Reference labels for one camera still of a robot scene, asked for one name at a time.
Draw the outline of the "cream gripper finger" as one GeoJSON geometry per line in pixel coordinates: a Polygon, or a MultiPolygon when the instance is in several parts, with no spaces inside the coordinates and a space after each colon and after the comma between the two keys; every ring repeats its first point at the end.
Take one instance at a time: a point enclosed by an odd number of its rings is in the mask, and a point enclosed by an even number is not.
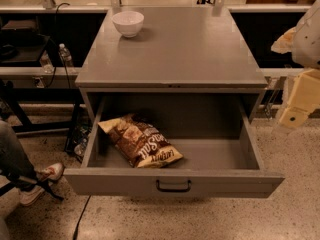
{"type": "Polygon", "coordinates": [[[289,129],[300,127],[309,117],[307,111],[286,107],[280,111],[278,123],[289,129]]]}
{"type": "Polygon", "coordinates": [[[281,35],[271,46],[271,50],[275,53],[285,54],[292,51],[293,37],[296,28],[293,27],[281,35]]]}

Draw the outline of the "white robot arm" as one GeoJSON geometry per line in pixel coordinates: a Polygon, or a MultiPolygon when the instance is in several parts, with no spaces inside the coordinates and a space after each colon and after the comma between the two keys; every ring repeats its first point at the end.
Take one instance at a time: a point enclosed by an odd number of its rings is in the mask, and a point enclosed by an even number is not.
{"type": "Polygon", "coordinates": [[[304,70],[293,79],[277,124],[290,130],[300,127],[320,105],[320,0],[316,0],[297,25],[271,46],[273,52],[290,52],[304,70]]]}

